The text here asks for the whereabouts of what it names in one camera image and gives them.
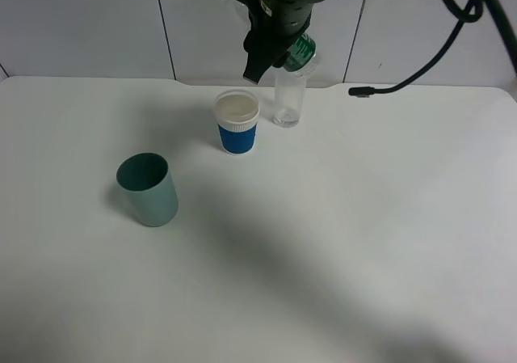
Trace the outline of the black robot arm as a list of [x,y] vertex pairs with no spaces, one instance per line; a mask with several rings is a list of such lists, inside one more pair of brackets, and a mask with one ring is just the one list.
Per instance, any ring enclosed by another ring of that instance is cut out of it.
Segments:
[[250,30],[244,40],[247,52],[243,78],[259,83],[270,67],[299,74],[317,51],[306,34],[313,6],[325,0],[244,0]]

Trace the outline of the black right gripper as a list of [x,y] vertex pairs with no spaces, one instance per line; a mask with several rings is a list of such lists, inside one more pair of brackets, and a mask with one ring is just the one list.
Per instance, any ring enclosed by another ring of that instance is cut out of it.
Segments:
[[250,30],[243,78],[259,83],[270,67],[282,68],[288,48],[306,29],[316,0],[242,0],[248,8]]

